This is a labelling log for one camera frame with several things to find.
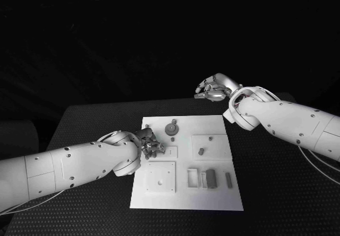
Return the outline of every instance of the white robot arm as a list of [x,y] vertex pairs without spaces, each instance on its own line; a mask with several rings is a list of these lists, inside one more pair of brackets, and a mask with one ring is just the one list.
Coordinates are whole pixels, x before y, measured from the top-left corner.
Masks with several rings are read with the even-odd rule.
[[259,123],[286,142],[340,161],[340,117],[279,98],[262,87],[244,87],[217,73],[195,89],[194,98],[220,101],[229,97],[223,113],[230,123],[252,130]]
[[141,152],[148,159],[164,151],[152,130],[115,131],[96,142],[0,161],[0,212],[47,194],[73,188],[110,170],[131,175],[139,168]]

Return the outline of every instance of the dark wall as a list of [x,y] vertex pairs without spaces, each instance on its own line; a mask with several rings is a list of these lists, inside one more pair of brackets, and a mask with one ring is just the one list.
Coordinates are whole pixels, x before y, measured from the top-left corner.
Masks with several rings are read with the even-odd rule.
[[2,4],[0,118],[30,119],[51,133],[69,105],[193,97],[217,72],[340,115],[335,8],[266,7],[165,13],[99,0]]

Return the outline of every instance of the robotic hand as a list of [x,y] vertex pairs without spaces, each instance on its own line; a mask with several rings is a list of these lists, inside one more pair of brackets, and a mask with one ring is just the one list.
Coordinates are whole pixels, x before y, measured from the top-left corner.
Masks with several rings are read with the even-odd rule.
[[340,117],[279,98],[262,87],[244,87],[217,73],[201,81],[194,98],[220,101],[226,97],[229,109],[223,113],[230,123],[246,129],[262,124],[270,135],[340,161]]
[[139,168],[141,153],[148,159],[157,152],[164,147],[145,128],[133,134],[113,131],[96,142],[1,160],[0,212],[102,178],[110,170],[116,176],[131,175]]

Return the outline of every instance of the dark table surface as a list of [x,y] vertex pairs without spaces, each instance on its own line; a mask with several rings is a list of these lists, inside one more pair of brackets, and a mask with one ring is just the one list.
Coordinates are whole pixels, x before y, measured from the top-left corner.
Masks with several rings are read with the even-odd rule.
[[[276,95],[293,102],[286,93]],[[142,117],[221,115],[226,108],[227,99],[211,103],[193,98],[72,106],[47,149],[96,141],[115,130],[133,132]],[[296,146],[260,126],[249,132],[224,120],[224,128],[243,212],[129,209],[133,175],[110,172],[17,213],[7,235],[340,235],[340,186],[315,171]],[[340,173],[306,156],[338,180]]]

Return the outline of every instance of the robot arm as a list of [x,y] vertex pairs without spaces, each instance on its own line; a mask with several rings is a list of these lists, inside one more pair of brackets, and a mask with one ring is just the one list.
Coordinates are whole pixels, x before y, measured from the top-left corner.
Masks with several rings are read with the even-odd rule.
[[135,134],[115,131],[96,142],[0,161],[0,212],[102,178],[110,170],[116,176],[131,175],[141,152],[148,158],[155,151],[164,148],[146,128]]
[[220,101],[227,96],[229,109],[223,116],[230,123],[236,122],[249,131],[262,124],[270,135],[340,161],[340,117],[292,102],[280,101],[262,87],[243,88],[226,76],[216,74],[211,77],[216,79],[207,78],[204,85],[214,89],[207,90],[206,87],[206,91],[195,94],[194,98]]

